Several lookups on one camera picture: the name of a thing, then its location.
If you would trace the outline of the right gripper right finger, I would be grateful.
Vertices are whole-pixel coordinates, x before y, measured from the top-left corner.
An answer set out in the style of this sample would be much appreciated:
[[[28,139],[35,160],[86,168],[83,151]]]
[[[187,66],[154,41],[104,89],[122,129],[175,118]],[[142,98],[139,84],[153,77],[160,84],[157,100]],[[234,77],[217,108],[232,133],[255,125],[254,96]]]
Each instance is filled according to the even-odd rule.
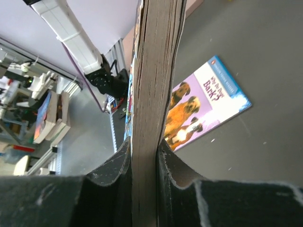
[[[300,227],[303,190],[286,182],[207,179],[171,151],[157,149],[158,226]]]

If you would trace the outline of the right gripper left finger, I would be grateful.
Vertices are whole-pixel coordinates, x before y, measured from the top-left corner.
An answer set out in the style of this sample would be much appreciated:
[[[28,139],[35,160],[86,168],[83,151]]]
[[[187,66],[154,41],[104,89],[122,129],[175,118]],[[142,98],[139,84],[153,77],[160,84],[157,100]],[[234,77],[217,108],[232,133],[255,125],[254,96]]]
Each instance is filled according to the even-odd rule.
[[[80,176],[4,176],[3,227],[130,227],[130,139],[104,164]]]

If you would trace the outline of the black paperback book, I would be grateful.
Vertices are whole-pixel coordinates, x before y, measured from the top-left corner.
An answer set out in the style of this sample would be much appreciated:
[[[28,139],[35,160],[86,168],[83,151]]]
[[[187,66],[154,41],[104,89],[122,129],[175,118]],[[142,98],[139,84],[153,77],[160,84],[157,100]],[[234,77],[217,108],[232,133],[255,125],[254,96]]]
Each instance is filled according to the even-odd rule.
[[[157,225],[156,151],[168,113],[185,22],[184,0],[141,0],[134,30],[129,88],[132,225]]]

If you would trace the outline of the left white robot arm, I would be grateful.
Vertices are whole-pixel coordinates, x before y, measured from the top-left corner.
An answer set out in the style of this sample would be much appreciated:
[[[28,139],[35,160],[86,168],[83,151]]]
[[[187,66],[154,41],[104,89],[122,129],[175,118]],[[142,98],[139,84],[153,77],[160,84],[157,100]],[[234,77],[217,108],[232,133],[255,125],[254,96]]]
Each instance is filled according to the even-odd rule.
[[[129,77],[126,69],[112,75],[112,64],[92,43],[73,11],[65,0],[26,0],[55,32],[57,39],[74,57],[85,82],[96,87],[103,95],[116,99],[124,98],[128,92]]]

